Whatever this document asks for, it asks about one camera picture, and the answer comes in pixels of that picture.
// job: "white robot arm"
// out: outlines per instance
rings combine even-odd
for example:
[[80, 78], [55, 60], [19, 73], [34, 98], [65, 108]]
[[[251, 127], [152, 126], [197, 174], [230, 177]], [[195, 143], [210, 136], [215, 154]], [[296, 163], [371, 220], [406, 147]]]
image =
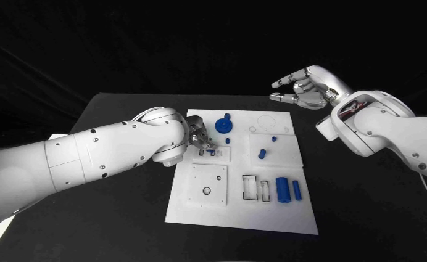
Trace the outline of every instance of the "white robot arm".
[[0, 150], [0, 222], [55, 192], [136, 168], [150, 158], [174, 166], [189, 145], [217, 149], [202, 118], [184, 118], [172, 108], [158, 107], [130, 121]]
[[328, 140], [342, 139], [351, 150], [368, 157], [390, 148], [406, 165], [427, 175], [427, 117], [416, 117], [407, 105], [381, 91], [352, 92], [324, 67], [313, 65], [272, 86], [296, 82], [296, 94], [273, 93], [270, 99], [309, 109], [334, 106], [331, 116], [316, 125]]

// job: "table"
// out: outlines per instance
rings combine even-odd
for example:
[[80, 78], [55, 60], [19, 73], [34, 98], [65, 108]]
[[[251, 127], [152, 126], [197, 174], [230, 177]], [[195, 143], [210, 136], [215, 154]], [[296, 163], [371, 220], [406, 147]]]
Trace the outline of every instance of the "table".
[[0, 261], [425, 261], [427, 191], [384, 150], [360, 157], [329, 142], [306, 110], [269, 96], [94, 96], [71, 133], [130, 120], [148, 108], [290, 111], [319, 236], [165, 223], [175, 167], [139, 168], [50, 196], [15, 217]]

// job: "circular hole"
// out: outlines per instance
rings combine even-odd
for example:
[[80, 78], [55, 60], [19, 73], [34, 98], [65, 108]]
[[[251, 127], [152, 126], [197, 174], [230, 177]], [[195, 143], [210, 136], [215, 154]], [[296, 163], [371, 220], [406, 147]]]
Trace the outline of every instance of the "circular hole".
[[210, 187], [205, 187], [204, 188], [204, 194], [208, 195], [210, 193], [211, 193], [211, 188]]

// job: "robotic hand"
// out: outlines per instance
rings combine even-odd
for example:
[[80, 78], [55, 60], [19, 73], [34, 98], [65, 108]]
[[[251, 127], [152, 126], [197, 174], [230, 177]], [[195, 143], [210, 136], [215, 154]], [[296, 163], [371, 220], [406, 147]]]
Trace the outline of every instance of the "robotic hand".
[[316, 128], [328, 140], [342, 139], [351, 150], [368, 157], [390, 148], [406, 165], [427, 175], [427, 117], [416, 117], [407, 105], [383, 91], [354, 92], [324, 67], [313, 65], [279, 79], [273, 88], [296, 82], [296, 94], [273, 93], [270, 99], [321, 109], [331, 115]]
[[158, 107], [130, 121], [0, 150], [0, 222], [55, 192], [136, 168], [150, 158], [174, 166], [189, 145], [217, 149], [202, 118], [184, 118], [172, 108]]

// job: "small blue part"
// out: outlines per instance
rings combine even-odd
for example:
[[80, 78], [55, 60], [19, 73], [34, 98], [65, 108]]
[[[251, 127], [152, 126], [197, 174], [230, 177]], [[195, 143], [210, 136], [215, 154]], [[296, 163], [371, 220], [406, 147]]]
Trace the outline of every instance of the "small blue part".
[[289, 191], [289, 182], [288, 178], [276, 178], [276, 188], [277, 188], [277, 201], [279, 202], [292, 202], [292, 193]]
[[260, 158], [260, 159], [264, 159], [264, 157], [266, 157], [266, 153], [267, 153], [266, 149], [262, 149], [262, 151], [260, 151], [260, 155], [259, 155], [259, 158]]
[[292, 181], [293, 184], [293, 192], [296, 194], [296, 200], [303, 200], [303, 198], [301, 197], [301, 186], [299, 186], [299, 182], [298, 180]]
[[218, 119], [218, 121], [215, 123], [215, 129], [223, 134], [230, 133], [234, 128], [234, 124], [233, 124], [230, 118], [231, 118], [230, 114], [226, 113], [224, 118]]

